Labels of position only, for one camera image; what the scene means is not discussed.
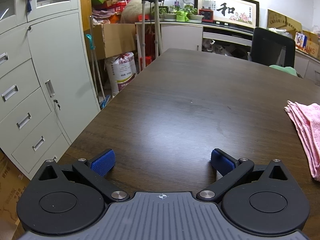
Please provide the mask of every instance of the desk drawer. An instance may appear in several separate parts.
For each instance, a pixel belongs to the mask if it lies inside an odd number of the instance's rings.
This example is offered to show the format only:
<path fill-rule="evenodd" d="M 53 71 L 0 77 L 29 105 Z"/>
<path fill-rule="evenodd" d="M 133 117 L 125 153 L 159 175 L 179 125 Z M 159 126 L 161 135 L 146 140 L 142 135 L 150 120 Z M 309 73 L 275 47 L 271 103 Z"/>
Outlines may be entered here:
<path fill-rule="evenodd" d="M 24 99 L 0 122 L 0 147 L 11 154 L 51 110 L 41 88 Z"/>
<path fill-rule="evenodd" d="M 0 78 L 0 121 L 39 87 L 31 59 Z"/>
<path fill-rule="evenodd" d="M 32 168 L 29 174 L 27 174 L 27 177 L 29 179 L 32 179 L 38 171 L 38 169 L 46 160 L 53 159 L 56 162 L 58 162 L 58 160 L 60 160 L 60 158 L 68 148 L 69 144 L 63 136 L 63 134 L 61 134 L 59 138 L 56 139 L 55 142 L 50 146 L 50 148 L 45 152 L 45 154 L 42 155 L 42 157 L 38 160 L 38 162 L 35 164 L 35 166 Z"/>
<path fill-rule="evenodd" d="M 30 172 L 61 134 L 56 115 L 51 113 L 25 138 L 12 156 L 26 172 Z"/>
<path fill-rule="evenodd" d="M 27 29 L 13 29 L 0 35 L 0 77 L 30 58 Z"/>

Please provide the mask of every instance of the black office chair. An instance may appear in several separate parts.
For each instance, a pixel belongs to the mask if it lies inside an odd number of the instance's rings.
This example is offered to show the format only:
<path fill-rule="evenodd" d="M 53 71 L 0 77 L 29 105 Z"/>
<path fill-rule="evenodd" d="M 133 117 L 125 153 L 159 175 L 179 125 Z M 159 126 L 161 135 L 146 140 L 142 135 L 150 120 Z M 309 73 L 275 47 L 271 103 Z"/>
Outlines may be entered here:
<path fill-rule="evenodd" d="M 295 41 L 289 37 L 256 27 L 253 31 L 251 61 L 266 66 L 294 68 Z"/>

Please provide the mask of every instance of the wooden table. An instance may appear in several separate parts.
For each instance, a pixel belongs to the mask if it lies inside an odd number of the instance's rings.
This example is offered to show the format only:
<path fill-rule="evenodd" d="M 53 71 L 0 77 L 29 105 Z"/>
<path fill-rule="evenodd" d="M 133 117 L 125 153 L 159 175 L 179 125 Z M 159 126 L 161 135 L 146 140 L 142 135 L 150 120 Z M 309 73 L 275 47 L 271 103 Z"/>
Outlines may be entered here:
<path fill-rule="evenodd" d="M 320 88 L 253 62 L 169 49 L 92 120 L 59 163 L 112 148 L 116 165 L 106 178 L 131 195 L 196 194 L 216 179 L 209 163 L 216 147 L 256 164 L 278 158 L 310 201 L 304 233 L 320 239 L 320 184 L 284 111 L 287 100 L 320 104 Z"/>

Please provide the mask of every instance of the framed calligraphy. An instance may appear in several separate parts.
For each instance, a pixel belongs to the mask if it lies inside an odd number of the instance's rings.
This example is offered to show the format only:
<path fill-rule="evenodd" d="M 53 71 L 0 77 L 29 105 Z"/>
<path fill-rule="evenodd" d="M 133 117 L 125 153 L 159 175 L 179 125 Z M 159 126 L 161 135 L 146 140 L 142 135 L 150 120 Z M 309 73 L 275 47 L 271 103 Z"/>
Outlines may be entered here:
<path fill-rule="evenodd" d="M 195 8 L 202 8 L 202 0 L 195 0 Z M 253 0 L 214 0 L 213 23 L 252 30 L 259 26 L 259 2 Z"/>

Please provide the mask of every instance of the drawer handle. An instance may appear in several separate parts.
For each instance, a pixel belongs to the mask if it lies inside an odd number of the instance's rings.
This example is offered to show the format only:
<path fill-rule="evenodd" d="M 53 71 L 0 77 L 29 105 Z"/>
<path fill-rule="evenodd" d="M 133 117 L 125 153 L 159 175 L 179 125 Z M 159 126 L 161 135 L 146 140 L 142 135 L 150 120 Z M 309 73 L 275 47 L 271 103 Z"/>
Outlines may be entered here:
<path fill-rule="evenodd" d="M 52 83 L 51 83 L 50 79 L 45 83 L 45 86 L 47 88 L 49 96 L 53 97 L 55 93 L 54 93 L 54 89 L 53 89 L 53 86 L 52 86 Z"/>
<path fill-rule="evenodd" d="M 6 92 L 2 94 L 3 101 L 7 101 L 10 97 L 12 97 L 16 92 L 18 92 L 17 85 L 13 85 Z"/>
<path fill-rule="evenodd" d="M 29 122 L 31 118 L 31 114 L 28 113 L 25 118 L 23 118 L 20 122 L 17 122 L 18 128 L 21 129 L 27 122 Z"/>
<path fill-rule="evenodd" d="M 34 145 L 32 148 L 34 151 L 36 151 L 37 149 L 39 149 L 39 147 L 44 143 L 45 139 L 43 136 L 41 136 L 41 139 L 36 143 L 36 145 Z"/>
<path fill-rule="evenodd" d="M 6 62 L 8 59 L 9 59 L 9 58 L 8 58 L 8 53 L 7 53 L 7 52 L 2 53 L 2 54 L 0 55 L 0 64 Z"/>

